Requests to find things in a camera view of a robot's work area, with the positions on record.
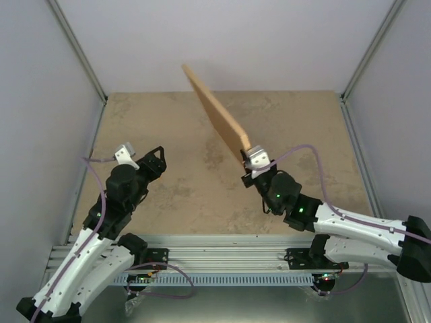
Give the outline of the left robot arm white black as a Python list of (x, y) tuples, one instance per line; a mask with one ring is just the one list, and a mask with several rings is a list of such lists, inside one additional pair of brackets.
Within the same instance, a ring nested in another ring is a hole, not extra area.
[(148, 185), (167, 168), (158, 146), (137, 161), (130, 144), (114, 153), (117, 165), (88, 211), (73, 247), (44, 287), (19, 300), (16, 310), (29, 322), (81, 322), (89, 305), (128, 268), (147, 262), (147, 243), (121, 232), (148, 194)]

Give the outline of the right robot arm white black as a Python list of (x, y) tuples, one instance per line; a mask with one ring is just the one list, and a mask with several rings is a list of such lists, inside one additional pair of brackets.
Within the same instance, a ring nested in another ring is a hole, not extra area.
[(308, 253), (314, 267), (361, 262), (393, 268), (413, 281), (430, 282), (430, 228), (423, 219), (348, 213), (302, 194), (301, 185), (276, 168), (258, 176), (248, 170), (242, 181), (245, 187), (257, 189), (264, 213), (283, 216), (292, 229), (314, 234)]

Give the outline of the wooden photo frame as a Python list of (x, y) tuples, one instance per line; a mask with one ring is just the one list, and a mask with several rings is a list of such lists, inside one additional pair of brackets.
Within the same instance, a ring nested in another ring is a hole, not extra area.
[(182, 69), (213, 128), (241, 164), (243, 162), (241, 152), (252, 147), (246, 131), (188, 65), (182, 64)]

